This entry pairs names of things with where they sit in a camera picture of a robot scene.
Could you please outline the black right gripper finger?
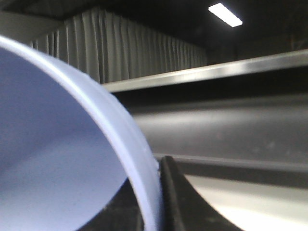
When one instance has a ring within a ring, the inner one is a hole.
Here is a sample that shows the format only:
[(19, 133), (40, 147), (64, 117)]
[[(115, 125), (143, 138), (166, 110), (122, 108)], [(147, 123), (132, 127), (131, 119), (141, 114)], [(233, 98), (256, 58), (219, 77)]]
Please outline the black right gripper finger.
[(185, 178), (171, 156), (160, 161), (166, 231), (240, 231)]

